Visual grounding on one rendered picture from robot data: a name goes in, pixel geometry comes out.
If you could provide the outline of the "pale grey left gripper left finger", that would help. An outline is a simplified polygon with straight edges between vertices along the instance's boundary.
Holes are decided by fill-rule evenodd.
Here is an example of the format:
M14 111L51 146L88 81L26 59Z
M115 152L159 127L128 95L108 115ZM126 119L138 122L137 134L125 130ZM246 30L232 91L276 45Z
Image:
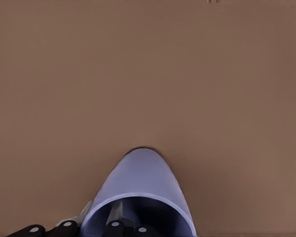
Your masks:
M50 230L46 230L42 225L34 224L11 233L6 237L78 237L82 222L92 203L93 201L89 201L78 216L62 220Z

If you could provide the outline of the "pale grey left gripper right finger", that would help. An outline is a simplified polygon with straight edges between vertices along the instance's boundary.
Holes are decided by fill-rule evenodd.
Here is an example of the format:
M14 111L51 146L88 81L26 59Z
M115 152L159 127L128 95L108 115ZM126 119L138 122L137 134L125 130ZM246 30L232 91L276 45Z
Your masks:
M111 207L104 237L161 237L161 233L151 225L135 225L123 216L123 202L115 201Z

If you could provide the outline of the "purple cup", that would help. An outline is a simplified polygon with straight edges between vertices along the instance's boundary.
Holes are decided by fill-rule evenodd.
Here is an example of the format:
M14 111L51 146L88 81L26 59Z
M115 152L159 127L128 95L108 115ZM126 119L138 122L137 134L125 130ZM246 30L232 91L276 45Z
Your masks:
M116 201L122 202L122 217L135 227L150 225L165 237L196 236L178 181L155 150L137 148L121 159L96 194L80 236L100 237Z

